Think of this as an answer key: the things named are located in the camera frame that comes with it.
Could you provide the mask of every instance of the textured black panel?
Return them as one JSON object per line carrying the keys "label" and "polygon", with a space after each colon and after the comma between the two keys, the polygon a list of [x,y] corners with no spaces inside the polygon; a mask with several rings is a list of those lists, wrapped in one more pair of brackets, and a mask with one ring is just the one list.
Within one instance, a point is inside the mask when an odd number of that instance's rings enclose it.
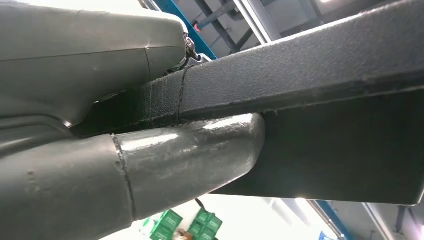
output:
{"label": "textured black panel", "polygon": [[218,194],[414,205],[424,187],[424,92],[264,114],[253,170]]}
{"label": "textured black panel", "polygon": [[[98,104],[74,132],[125,132],[420,88],[422,13],[423,1],[404,0],[168,75],[129,96]],[[130,100],[139,96],[148,102]],[[127,111],[115,110],[122,106]],[[177,113],[178,120],[169,118]],[[100,127],[99,121],[108,124]]]}

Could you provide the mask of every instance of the blue steel beam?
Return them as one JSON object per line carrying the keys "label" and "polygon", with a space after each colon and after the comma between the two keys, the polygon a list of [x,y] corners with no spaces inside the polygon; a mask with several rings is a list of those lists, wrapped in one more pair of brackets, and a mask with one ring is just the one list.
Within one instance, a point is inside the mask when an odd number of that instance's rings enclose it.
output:
{"label": "blue steel beam", "polygon": [[188,36],[193,40],[196,46],[196,52],[205,54],[211,60],[217,59],[217,56],[215,56],[205,40],[203,40],[199,33],[193,28],[189,20],[184,16],[183,12],[173,0],[156,0],[155,2],[163,12],[173,14],[184,22],[188,29]]}
{"label": "blue steel beam", "polygon": [[344,238],[346,240],[354,240],[354,237],[351,235],[346,226],[343,224],[342,220],[339,218],[339,216],[336,214],[336,212],[333,210],[333,208],[327,201],[316,200],[316,203],[319,205],[322,211],[324,211],[324,213],[329,217],[329,219],[331,219],[335,227],[344,235]]}

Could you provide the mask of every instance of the green box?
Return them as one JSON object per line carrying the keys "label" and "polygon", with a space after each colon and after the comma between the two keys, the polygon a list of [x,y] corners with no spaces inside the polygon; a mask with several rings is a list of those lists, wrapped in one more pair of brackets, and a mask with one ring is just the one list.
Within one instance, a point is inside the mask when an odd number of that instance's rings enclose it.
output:
{"label": "green box", "polygon": [[151,240],[172,240],[174,231],[162,224],[156,224],[150,233]]}
{"label": "green box", "polygon": [[214,240],[216,235],[217,235],[216,232],[205,227],[201,235],[199,237],[196,237],[196,239],[197,240]]}
{"label": "green box", "polygon": [[197,220],[194,220],[193,223],[188,228],[187,232],[191,233],[196,238],[202,233],[204,228],[205,226],[203,224],[201,224]]}
{"label": "green box", "polygon": [[223,221],[221,221],[221,219],[219,219],[217,216],[215,216],[214,213],[212,213],[210,215],[210,219],[206,227],[212,230],[214,233],[217,233],[222,224],[223,224]]}
{"label": "green box", "polygon": [[180,223],[183,221],[183,218],[178,215],[173,210],[167,210],[162,213],[162,216],[160,217],[160,224],[163,226],[169,228],[171,231],[177,230],[177,227],[180,225]]}
{"label": "green box", "polygon": [[197,213],[197,216],[195,218],[196,221],[199,223],[206,225],[209,222],[209,219],[211,218],[211,213],[206,211],[204,208],[200,208],[199,212]]}

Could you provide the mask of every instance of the gray plastic cover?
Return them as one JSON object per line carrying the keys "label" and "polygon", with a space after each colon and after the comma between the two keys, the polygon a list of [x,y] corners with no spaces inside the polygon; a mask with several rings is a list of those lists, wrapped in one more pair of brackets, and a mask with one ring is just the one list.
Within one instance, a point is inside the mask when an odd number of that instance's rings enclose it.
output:
{"label": "gray plastic cover", "polygon": [[141,7],[124,15],[0,0],[0,32],[0,119],[78,124],[94,102],[162,76],[186,55],[180,20]]}

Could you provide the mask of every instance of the cable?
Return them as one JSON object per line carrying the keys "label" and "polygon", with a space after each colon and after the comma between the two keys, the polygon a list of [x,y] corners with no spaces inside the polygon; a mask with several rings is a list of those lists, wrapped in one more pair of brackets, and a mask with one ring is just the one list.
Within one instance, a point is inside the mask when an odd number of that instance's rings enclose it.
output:
{"label": "cable", "polygon": [[205,205],[203,205],[202,201],[200,201],[198,198],[196,198],[195,201],[202,209],[206,210]]}

